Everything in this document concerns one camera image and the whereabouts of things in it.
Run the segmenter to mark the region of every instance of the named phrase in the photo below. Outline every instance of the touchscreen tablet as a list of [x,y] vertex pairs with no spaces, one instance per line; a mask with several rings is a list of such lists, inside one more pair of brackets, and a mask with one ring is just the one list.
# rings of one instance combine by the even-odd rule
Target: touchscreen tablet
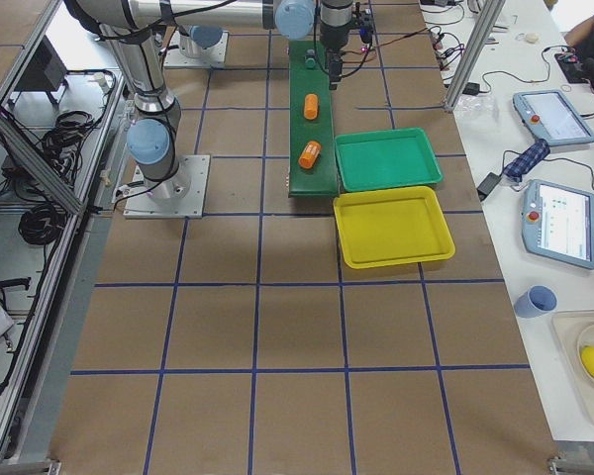
[[594,132],[561,91],[520,92],[513,105],[531,133],[550,146],[594,142]]
[[529,252],[594,269],[593,194],[533,180],[522,215]]

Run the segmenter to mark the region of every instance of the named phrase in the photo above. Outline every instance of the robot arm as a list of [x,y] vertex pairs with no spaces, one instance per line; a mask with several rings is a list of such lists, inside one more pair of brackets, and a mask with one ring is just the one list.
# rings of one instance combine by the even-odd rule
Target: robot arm
[[[358,28],[352,0],[323,0],[321,44],[331,89],[342,79],[342,52],[348,33]],[[315,25],[313,0],[64,0],[88,31],[109,42],[128,87],[135,94],[137,123],[128,148],[154,199],[183,197],[189,177],[174,149],[180,106],[167,88],[151,29],[176,26],[277,28],[289,40],[304,38]]]

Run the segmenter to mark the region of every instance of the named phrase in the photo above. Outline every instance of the orange bottle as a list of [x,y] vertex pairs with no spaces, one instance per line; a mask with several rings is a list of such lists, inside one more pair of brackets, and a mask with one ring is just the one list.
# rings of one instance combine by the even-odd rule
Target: orange bottle
[[315,160],[319,156],[319,152],[321,151],[321,144],[316,141],[309,141],[306,143],[306,147],[304,151],[301,152],[299,155],[299,166],[302,168],[306,168],[307,170],[311,169],[315,164]]
[[306,94],[304,98],[304,117],[314,121],[319,115],[319,96],[317,94]]

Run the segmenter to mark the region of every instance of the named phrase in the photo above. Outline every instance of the white table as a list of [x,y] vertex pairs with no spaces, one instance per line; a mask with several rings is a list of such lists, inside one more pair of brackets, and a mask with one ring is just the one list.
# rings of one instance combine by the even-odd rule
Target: white table
[[[424,9],[439,10],[432,7]],[[503,13],[510,20],[509,31],[493,33],[499,43],[484,48],[469,79],[481,83],[483,90],[487,86],[481,76],[491,70],[509,71],[527,80],[544,79],[546,68],[541,58],[542,50],[564,44],[543,1],[506,0]],[[442,14],[425,13],[428,24],[431,21],[447,23],[460,16],[459,8]],[[466,11],[462,22],[443,29],[456,34],[466,43],[473,23],[471,14]],[[528,44],[522,39],[522,34],[526,33],[537,33],[540,40],[534,45]],[[444,44],[446,47],[454,46],[455,41],[447,37]],[[594,112],[594,95],[589,88],[582,84],[567,85],[553,57],[555,52],[560,51],[560,48],[553,48],[544,54],[552,66],[549,81],[525,84],[504,74],[492,74],[487,76],[492,93],[483,99],[487,108],[474,113],[456,109],[457,126],[475,183],[479,184],[490,171],[499,173],[504,150],[522,152],[534,142],[512,106],[515,92],[569,89],[565,95],[579,113]],[[446,71],[444,76],[452,74],[453,71]],[[587,123],[594,130],[594,118]],[[548,158],[561,156],[588,163],[594,169],[594,143],[554,147]],[[509,154],[507,163],[515,157]],[[525,180],[534,178],[591,191],[589,171],[568,162],[542,162],[526,175]],[[515,302],[530,286],[541,284],[555,291],[558,311],[594,310],[594,270],[581,269],[525,251],[521,239],[523,195],[523,192],[516,193],[508,187],[498,186],[483,202],[484,215],[511,300]],[[594,424],[584,413],[575,391],[553,332],[551,315],[517,320],[552,437],[555,440],[594,441]]]

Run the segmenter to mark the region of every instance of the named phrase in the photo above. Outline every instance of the aluminum frame rail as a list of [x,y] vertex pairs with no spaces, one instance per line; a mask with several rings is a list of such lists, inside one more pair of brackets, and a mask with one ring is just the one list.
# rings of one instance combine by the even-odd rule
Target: aluminum frame rail
[[482,53],[486,40],[493,30],[493,25],[495,25],[497,17],[499,17],[499,13],[502,11],[504,1],[487,0],[484,2],[484,7],[475,21],[475,27],[466,44],[462,60],[459,62],[457,71],[446,92],[445,109],[447,112],[452,112],[455,109],[459,96],[468,82],[473,67],[475,67],[477,58]]
[[38,180],[42,187],[66,212],[80,215],[85,209],[85,203],[79,200],[70,186],[65,183],[44,160],[40,151],[33,147],[16,126],[0,113],[0,134],[4,136],[8,147],[15,155],[19,165]]

